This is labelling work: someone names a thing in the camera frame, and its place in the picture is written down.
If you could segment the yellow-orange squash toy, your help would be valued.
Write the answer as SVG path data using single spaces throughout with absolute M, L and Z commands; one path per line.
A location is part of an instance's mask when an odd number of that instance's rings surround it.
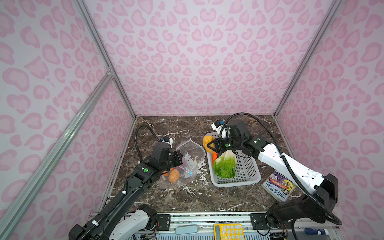
M 207 151 L 207 146 L 209 145 L 209 143 L 211 143 L 211 142 L 209 142 L 209 136 L 210 135 L 207 135 L 207 136 L 204 136 L 204 138 L 203 138 L 203 146 L 204 146 L 206 151 Z

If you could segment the brown potato toy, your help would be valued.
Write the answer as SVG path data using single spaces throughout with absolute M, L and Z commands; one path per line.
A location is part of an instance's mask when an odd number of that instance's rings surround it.
M 169 182 L 174 184 L 176 183 L 180 178 L 180 172 L 177 169 L 172 169 L 169 174 Z

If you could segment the clear zip top bag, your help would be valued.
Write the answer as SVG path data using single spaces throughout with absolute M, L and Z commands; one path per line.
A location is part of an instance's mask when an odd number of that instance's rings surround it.
M 203 163 L 206 157 L 205 149 L 192 139 L 181 142 L 177 146 L 177 151 L 183 155 L 183 164 L 172 169 L 179 170 L 180 178 L 172 184 L 169 182 L 169 175 L 167 177 L 161 176 L 159 186 L 162 190 L 176 189 L 195 181 L 199 172 L 199 164 Z

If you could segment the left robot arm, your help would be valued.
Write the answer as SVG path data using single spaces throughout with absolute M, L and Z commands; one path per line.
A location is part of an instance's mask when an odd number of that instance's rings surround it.
M 69 232 L 69 239 L 108 240 L 136 200 L 144 195 L 164 172 L 180 166 L 182 158 L 181 152 L 172 150 L 170 144 L 156 143 L 152 154 L 134 168 L 119 193 L 84 226 L 75 225 Z

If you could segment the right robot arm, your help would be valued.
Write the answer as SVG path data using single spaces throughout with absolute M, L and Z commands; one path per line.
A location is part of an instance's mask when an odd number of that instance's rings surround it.
M 205 149 L 220 157 L 240 151 L 247 157 L 269 165 L 300 188 L 303 195 L 297 199 L 273 204 L 266 212 L 265 222 L 276 229 L 284 222 L 294 223 L 298 219 L 309 218 L 316 223 L 342 225 L 333 209 L 339 199 L 339 181 L 336 176 L 318 173 L 297 162 L 284 152 L 270 130 L 273 139 L 252 135 L 242 120 L 228 124 L 215 121 L 212 129 L 217 138 L 207 142 Z

